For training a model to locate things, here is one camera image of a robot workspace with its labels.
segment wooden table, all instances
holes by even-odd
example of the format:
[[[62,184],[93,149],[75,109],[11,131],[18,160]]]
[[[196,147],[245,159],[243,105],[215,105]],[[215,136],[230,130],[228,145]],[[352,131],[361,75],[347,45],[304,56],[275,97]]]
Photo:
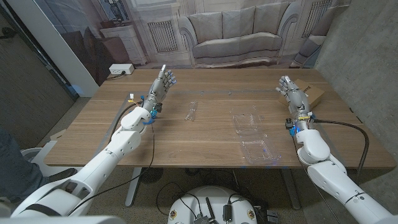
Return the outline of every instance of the wooden table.
[[[45,158],[51,166],[83,166],[95,154],[129,92],[145,93],[159,70],[135,70],[132,75],[106,81]],[[264,132],[281,154],[270,168],[299,168],[294,145],[285,129],[288,108],[274,91],[281,75],[311,83],[325,91],[313,109],[318,119],[342,121],[363,128],[370,139],[365,169],[390,169],[396,162],[380,142],[349,110],[346,103],[316,70],[309,69],[188,69],[173,70],[178,83],[167,93],[163,111],[154,123],[153,167],[259,167],[242,153],[233,128],[233,108],[256,109],[264,115]],[[194,121],[185,121],[189,103],[198,101]],[[345,126],[323,124],[347,168],[356,168],[363,151],[362,134]],[[148,166],[152,158],[152,135],[126,156],[121,166]]]

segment table leg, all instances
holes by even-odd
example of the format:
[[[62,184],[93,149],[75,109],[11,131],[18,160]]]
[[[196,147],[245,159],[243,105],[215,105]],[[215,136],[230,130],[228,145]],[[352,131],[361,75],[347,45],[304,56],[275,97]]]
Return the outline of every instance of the table leg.
[[[137,177],[140,173],[141,173],[142,167],[135,167],[132,170],[132,177],[131,178],[135,178]],[[139,181],[139,177],[135,180],[133,180],[132,182],[130,182],[130,187],[129,187],[129,191],[127,192],[127,196],[126,196],[126,201],[125,201],[125,206],[130,207],[132,206],[132,203],[134,201],[134,197],[136,196],[136,192],[138,189],[138,181]]]
[[[292,201],[292,207],[295,210],[300,209],[299,196],[297,194],[296,186],[290,169],[281,169],[282,177],[285,180],[287,192],[289,193],[290,200]]]

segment transparent plastic tray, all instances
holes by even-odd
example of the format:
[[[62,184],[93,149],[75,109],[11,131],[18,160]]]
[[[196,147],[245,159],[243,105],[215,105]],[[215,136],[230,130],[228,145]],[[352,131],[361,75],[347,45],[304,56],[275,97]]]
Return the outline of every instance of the transparent plastic tray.
[[[251,164],[270,165],[280,159],[280,153],[262,130],[262,123],[256,108],[234,108],[232,120],[241,149]]]

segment wall mural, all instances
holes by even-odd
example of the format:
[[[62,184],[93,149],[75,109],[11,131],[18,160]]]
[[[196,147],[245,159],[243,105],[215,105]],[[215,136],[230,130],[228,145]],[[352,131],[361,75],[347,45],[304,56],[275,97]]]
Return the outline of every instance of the wall mural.
[[[35,0],[97,84],[136,68],[312,67],[345,0]]]

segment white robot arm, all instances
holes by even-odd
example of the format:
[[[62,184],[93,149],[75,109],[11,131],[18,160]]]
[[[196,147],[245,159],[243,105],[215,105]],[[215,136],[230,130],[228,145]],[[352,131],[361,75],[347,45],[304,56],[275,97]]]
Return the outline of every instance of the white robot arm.
[[[143,102],[144,107],[136,107],[125,115],[111,142],[77,174],[32,193],[11,218],[85,215],[92,200],[84,201],[96,194],[118,162],[140,145],[141,135],[146,131],[144,122],[150,121],[154,110],[161,110],[160,102],[175,82],[171,71],[165,72],[164,65]]]
[[[280,88],[276,90],[289,102],[296,141],[303,144],[297,151],[298,158],[308,166],[311,180],[342,203],[360,224],[377,223],[392,217],[347,176],[344,165],[330,154],[330,148],[320,133],[308,123],[312,113],[305,93],[287,76],[282,77],[279,84]]]

